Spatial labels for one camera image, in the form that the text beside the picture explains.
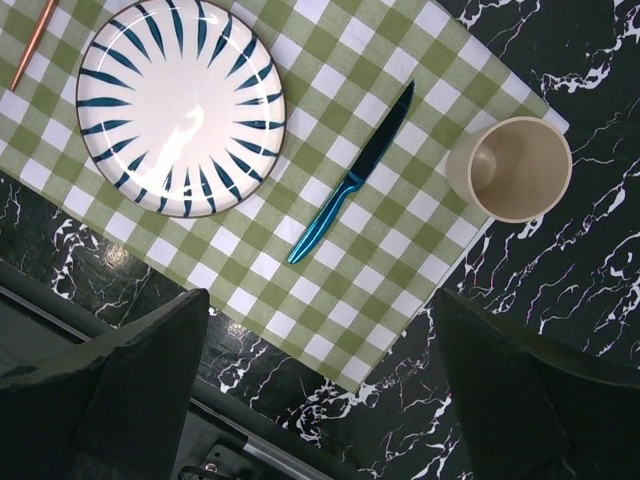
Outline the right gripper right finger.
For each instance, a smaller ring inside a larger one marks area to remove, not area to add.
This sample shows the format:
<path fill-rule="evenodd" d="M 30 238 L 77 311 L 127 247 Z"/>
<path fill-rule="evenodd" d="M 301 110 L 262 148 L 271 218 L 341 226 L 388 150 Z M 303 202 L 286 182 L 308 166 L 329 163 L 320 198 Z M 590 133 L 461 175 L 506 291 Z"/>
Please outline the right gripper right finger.
<path fill-rule="evenodd" d="M 479 479 L 636 479 L 639 372 L 440 289 L 440 356 Z"/>

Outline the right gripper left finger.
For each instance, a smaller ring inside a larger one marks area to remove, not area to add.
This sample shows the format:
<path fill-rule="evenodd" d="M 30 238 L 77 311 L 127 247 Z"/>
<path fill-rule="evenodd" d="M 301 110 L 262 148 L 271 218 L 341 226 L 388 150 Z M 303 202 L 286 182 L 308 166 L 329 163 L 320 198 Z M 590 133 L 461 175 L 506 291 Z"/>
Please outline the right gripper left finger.
<path fill-rule="evenodd" d="M 170 478 L 208 302 L 205 290 L 188 291 L 123 327 L 2 374 L 2 478 Z"/>

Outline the beige paper cup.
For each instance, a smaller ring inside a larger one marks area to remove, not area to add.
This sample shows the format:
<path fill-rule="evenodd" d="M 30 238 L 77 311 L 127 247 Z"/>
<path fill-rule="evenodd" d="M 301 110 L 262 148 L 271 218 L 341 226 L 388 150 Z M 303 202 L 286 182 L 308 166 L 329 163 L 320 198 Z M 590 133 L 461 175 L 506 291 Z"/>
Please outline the beige paper cup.
<path fill-rule="evenodd" d="M 526 223 L 553 209 L 572 176 L 564 134 L 535 117 L 513 117 L 460 137 L 446 160 L 454 192 L 504 223 Z"/>

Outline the white blue striped plate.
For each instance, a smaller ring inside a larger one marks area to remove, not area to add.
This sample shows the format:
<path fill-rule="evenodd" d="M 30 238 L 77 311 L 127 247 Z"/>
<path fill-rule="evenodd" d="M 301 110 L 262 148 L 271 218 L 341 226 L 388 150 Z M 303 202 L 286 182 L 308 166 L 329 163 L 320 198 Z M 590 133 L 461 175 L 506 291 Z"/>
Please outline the white blue striped plate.
<path fill-rule="evenodd" d="M 271 54 L 208 1 L 139 1 L 116 13 L 84 55 L 76 111 L 104 178 L 171 217 L 246 200 L 271 173 L 286 132 Z"/>

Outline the blue plastic knife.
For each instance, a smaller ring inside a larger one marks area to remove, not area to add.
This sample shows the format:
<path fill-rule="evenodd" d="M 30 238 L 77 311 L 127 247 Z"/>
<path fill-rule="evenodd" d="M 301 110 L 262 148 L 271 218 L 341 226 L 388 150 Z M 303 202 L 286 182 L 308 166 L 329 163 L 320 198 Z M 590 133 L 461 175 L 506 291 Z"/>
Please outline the blue plastic knife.
<path fill-rule="evenodd" d="M 398 134 L 409 112 L 414 91 L 415 81 L 411 80 L 371 135 L 349 171 L 298 239 L 287 257 L 289 264 L 301 262 L 316 247 L 336 220 L 347 196 L 357 192 L 365 184 Z"/>

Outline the green checkered cloth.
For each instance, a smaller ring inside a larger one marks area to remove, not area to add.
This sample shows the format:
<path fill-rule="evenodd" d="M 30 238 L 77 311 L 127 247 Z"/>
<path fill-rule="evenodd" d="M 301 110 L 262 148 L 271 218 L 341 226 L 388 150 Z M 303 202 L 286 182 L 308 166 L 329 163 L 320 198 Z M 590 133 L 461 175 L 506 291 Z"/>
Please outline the green checkered cloth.
<path fill-rule="evenodd" d="M 380 362 L 490 222 L 449 187 L 462 136 L 535 116 L 569 127 L 433 1 L 228 1 L 271 51 L 287 101 L 272 176 L 235 209 L 171 219 L 106 182 L 79 135 L 81 58 L 119 1 L 63 1 L 19 87 L 42 5 L 1 5 L 1 167 L 346 390 Z M 287 257 L 411 80 L 409 112 L 323 239 Z"/>

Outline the brown wooden fork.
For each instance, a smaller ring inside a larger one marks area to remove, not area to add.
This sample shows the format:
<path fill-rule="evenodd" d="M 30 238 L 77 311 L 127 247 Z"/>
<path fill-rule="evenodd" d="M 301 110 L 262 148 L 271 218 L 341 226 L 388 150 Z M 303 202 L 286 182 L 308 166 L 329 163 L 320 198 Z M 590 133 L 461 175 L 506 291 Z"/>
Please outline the brown wooden fork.
<path fill-rule="evenodd" d="M 18 87 L 35 51 L 38 48 L 38 45 L 44 35 L 44 32 L 46 31 L 46 28 L 53 16 L 58 3 L 58 0 L 47 0 L 45 2 L 45 5 L 42 8 L 39 18 L 35 24 L 29 42 L 27 43 L 21 56 L 20 63 L 9 87 L 10 91 L 14 92 Z"/>

